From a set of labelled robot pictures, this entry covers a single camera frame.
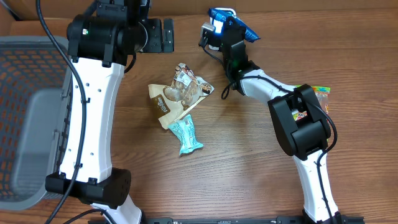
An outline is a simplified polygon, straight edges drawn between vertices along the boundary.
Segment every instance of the colorful snack wrapper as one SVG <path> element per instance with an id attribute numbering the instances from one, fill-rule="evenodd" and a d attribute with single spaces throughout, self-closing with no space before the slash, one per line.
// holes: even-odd
<path id="1" fill-rule="evenodd" d="M 203 147 L 203 144 L 198 142 L 195 136 L 195 126 L 193 125 L 190 114 L 184 117 L 181 121 L 170 124 L 169 129 L 181 142 L 180 156 Z"/>
<path id="2" fill-rule="evenodd" d="M 184 63 L 175 67 L 171 86 L 151 84 L 148 87 L 156 117 L 164 129 L 187 115 L 214 91 L 204 79 L 194 76 Z"/>
<path id="3" fill-rule="evenodd" d="M 329 94 L 330 94 L 330 87 L 322 87 L 322 86 L 313 86 L 312 89 L 314 90 L 319 104 L 321 105 L 321 108 L 326 112 L 326 114 L 329 114 Z M 295 113 L 293 114 L 294 120 L 301 119 L 307 115 L 307 112 L 304 113 Z"/>
<path id="4" fill-rule="evenodd" d="M 208 14 L 214 20 L 220 21 L 220 22 L 226 22 L 226 18 L 228 18 L 229 16 L 233 16 L 229 12 L 219 10 L 216 8 L 209 9 Z M 239 25 L 246 27 L 246 33 L 244 36 L 245 40 L 247 40 L 250 43 L 253 43 L 254 41 L 260 39 L 260 37 L 252 29 L 250 29 L 239 17 L 237 17 L 237 16 L 233 16 L 233 17 L 236 19 L 236 22 L 238 22 Z"/>

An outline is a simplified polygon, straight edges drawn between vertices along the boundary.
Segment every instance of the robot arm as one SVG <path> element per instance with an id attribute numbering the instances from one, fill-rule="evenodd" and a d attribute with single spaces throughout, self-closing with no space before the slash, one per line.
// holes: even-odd
<path id="1" fill-rule="evenodd" d="M 320 108 L 314 91 L 308 85 L 294 87 L 285 85 L 264 73 L 245 51 L 245 28 L 226 22 L 221 36 L 214 35 L 215 27 L 205 23 L 202 26 L 199 45 L 221 42 L 223 66 L 226 76 L 234 90 L 240 94 L 259 100 L 271 112 L 277 140 L 289 156 L 293 156 L 297 166 L 304 194 L 304 217 L 308 223 L 330 223 L 340 214 L 331 196 L 330 183 L 326 169 L 327 139 L 331 136 L 326 117 L 313 106 Z M 307 111 L 308 116 L 295 121 L 292 113 Z M 323 198 L 320 178 L 326 198 Z"/>
<path id="2" fill-rule="evenodd" d="M 45 188 L 100 208 L 111 223 L 139 224 L 142 218 L 141 210 L 129 196 L 131 173 L 112 167 L 110 153 L 114 106 L 127 56 L 174 51 L 173 20 L 165 19 L 162 30 L 160 19 L 147 18 L 149 6 L 149 0 L 98 0 L 96 17 L 77 15 L 67 30 L 68 55 L 86 98 L 81 98 L 80 86 L 73 77 L 67 149 L 59 172 L 46 177 Z M 72 185 L 82 101 L 86 103 L 85 138 L 79 172 Z"/>
<path id="3" fill-rule="evenodd" d="M 285 85 L 269 77 L 261 69 L 253 70 L 244 75 L 244 77 L 256 76 L 266 77 L 272 80 L 274 83 L 282 86 L 286 90 L 293 91 L 295 88 L 295 86 Z M 255 98 L 265 105 L 267 105 L 268 101 L 273 100 L 278 96 L 286 95 L 286 92 L 283 92 L 267 81 L 260 80 L 258 78 L 245 78 L 240 82 L 243 94 Z M 330 218 L 328 210 L 326 209 L 325 201 L 323 200 L 317 172 L 317 161 L 321 154 L 322 150 L 317 150 L 316 152 L 308 155 L 306 160 L 302 160 L 297 156 L 293 156 L 303 188 L 304 211 L 314 222 L 320 220 L 325 221 Z M 331 195 L 328 172 L 326 169 L 326 156 L 327 154 L 325 154 L 321 159 L 322 166 L 320 168 L 320 172 L 322 175 L 323 188 L 325 189 L 326 198 L 328 200 L 331 213 L 334 215 L 338 211 L 338 208 Z"/>

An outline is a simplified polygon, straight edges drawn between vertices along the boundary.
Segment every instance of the wooden table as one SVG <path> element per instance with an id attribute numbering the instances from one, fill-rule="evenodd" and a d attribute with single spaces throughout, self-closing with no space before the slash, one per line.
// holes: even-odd
<path id="1" fill-rule="evenodd" d="M 131 171 L 133 201 L 148 217 L 300 215 L 297 169 L 276 141 L 268 109 L 235 91 L 221 100 L 228 84 L 223 69 L 197 46 L 208 17 L 173 18 L 175 52 L 139 54 L 116 102 L 112 162 Z M 366 223 L 398 223 L 398 9 L 241 18 L 262 38 L 247 44 L 247 52 L 268 75 L 288 84 L 331 87 L 330 115 L 339 139 L 328 156 L 328 171 L 340 212 L 364 216 Z M 69 22 L 48 24 L 54 34 L 65 36 Z M 37 21 L 15 22 L 11 35 L 44 32 Z M 215 87 L 191 112 L 205 147 L 183 157 L 177 138 L 152 115 L 147 89 L 151 83 L 168 85 L 180 62 Z M 0 212 L 0 217 L 6 223 L 43 223 L 57 203 L 45 200 L 23 212 Z M 70 198 L 54 223 L 89 208 Z"/>

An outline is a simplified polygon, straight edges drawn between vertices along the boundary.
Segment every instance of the blue snack bag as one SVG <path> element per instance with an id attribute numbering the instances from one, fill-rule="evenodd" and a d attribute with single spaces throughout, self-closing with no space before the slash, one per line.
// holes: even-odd
<path id="1" fill-rule="evenodd" d="M 245 36 L 244 36 L 245 40 L 247 40 L 250 43 L 253 43 L 254 41 L 260 39 L 260 37 L 252 29 L 250 29 L 238 16 L 234 16 L 228 11 L 223 11 L 223 10 L 216 9 L 216 8 L 211 8 L 211 9 L 209 9 L 208 14 L 215 21 L 220 21 L 220 22 L 226 22 L 226 19 L 229 16 L 232 16 L 232 17 L 235 18 L 236 22 L 239 25 L 246 27 L 246 33 L 245 33 Z"/>
<path id="2" fill-rule="evenodd" d="M 181 142 L 180 156 L 203 147 L 203 144 L 198 142 L 195 136 L 195 126 L 190 114 L 184 119 L 170 124 L 169 129 Z"/>

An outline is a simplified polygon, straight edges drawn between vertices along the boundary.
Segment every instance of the gray mesh basket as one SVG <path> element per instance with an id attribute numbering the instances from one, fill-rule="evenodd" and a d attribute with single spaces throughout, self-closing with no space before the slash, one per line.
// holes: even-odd
<path id="1" fill-rule="evenodd" d="M 68 40 L 56 38 L 66 51 Z M 65 152 L 71 72 L 46 37 L 0 37 L 0 209 L 27 209 Z"/>

